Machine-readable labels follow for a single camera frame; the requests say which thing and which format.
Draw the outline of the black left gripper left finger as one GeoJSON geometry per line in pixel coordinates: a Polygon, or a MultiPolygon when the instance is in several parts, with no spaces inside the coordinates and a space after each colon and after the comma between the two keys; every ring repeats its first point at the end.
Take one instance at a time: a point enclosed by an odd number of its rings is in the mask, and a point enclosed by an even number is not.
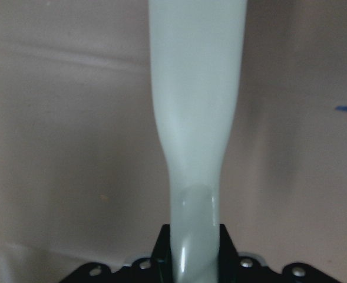
{"type": "Polygon", "coordinates": [[[151,258],[163,266],[172,266],[169,224],[164,224],[161,227],[151,258]]]}

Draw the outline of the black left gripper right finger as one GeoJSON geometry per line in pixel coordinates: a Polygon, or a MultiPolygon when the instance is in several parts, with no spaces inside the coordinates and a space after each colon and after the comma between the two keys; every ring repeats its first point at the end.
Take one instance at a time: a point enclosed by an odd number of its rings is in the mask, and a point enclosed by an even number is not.
{"type": "Polygon", "coordinates": [[[225,224],[220,224],[219,267],[235,266],[239,254],[225,224]]]}

